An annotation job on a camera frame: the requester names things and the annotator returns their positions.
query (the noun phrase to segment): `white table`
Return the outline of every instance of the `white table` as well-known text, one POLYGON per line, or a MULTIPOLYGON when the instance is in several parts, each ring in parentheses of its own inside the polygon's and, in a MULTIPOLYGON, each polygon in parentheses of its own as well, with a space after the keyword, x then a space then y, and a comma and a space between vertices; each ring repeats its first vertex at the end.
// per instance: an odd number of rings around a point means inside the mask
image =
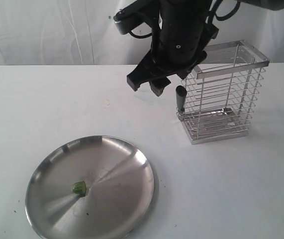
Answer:
POLYGON ((191 145, 174 78, 133 92, 134 66, 0 66, 0 239, 37 239, 24 199, 37 165, 87 135, 137 145, 159 195, 129 239, 284 238, 284 64, 267 68, 248 137, 191 145))

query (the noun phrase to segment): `green object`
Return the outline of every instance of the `green object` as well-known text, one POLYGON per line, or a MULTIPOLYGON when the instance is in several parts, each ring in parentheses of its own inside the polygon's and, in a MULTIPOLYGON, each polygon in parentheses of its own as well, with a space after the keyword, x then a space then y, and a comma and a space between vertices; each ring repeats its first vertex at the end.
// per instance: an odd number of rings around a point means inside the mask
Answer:
POLYGON ((87 186, 84 181, 77 182, 72 186, 72 192, 81 196, 84 196, 87 191, 87 186))

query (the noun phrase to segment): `round tray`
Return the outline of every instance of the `round tray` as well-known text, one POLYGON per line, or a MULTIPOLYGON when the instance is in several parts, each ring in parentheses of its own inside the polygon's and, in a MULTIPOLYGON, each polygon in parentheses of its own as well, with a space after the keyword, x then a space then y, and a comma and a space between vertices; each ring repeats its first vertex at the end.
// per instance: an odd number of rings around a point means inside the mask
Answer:
POLYGON ((46 239, 120 239, 141 221, 154 193, 144 154, 115 137, 89 136, 52 152, 33 173, 26 213, 46 239), (72 185, 85 181, 84 196, 72 185))

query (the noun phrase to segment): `white backdrop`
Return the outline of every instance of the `white backdrop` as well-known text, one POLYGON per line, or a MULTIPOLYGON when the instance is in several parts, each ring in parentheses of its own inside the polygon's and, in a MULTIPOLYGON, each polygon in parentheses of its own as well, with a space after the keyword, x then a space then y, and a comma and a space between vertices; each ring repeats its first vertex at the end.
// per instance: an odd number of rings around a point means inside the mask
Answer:
MULTIPOLYGON (((0 65, 137 64, 149 39, 118 33, 112 17, 133 0, 0 0, 0 65)), ((234 0, 225 0, 219 15, 234 0)), ((284 62, 284 10, 241 4, 228 21, 215 22, 212 44, 246 39, 275 61, 284 62)), ((147 34, 146 25, 135 30, 147 34)))

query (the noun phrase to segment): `stainless steel utensil holder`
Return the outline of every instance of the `stainless steel utensil holder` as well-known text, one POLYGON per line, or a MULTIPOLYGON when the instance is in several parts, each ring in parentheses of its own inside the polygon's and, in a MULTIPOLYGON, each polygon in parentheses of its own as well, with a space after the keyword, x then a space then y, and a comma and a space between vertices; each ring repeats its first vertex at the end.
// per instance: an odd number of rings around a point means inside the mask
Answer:
POLYGON ((206 60, 182 80, 187 97, 178 118, 192 144, 246 136, 269 59, 244 40, 205 51, 206 60))

